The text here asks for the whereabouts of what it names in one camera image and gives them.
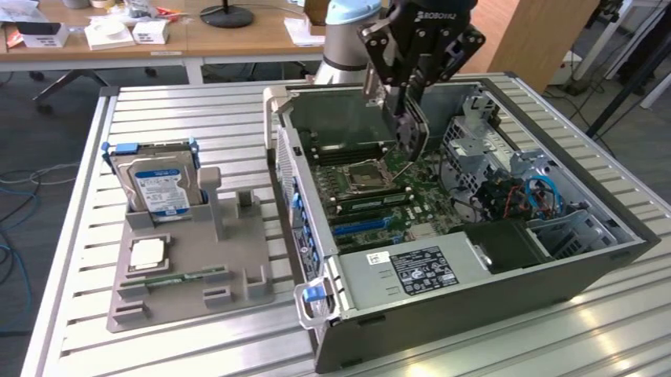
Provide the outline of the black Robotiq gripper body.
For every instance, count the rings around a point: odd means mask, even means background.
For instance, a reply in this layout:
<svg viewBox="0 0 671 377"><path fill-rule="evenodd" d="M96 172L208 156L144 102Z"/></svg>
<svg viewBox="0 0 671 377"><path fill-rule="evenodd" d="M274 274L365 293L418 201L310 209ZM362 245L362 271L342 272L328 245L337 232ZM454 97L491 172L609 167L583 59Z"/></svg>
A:
<svg viewBox="0 0 671 377"><path fill-rule="evenodd" d="M420 26L445 27L461 34L469 23L477 1L392 1L389 30L393 36L410 35Z"/></svg>

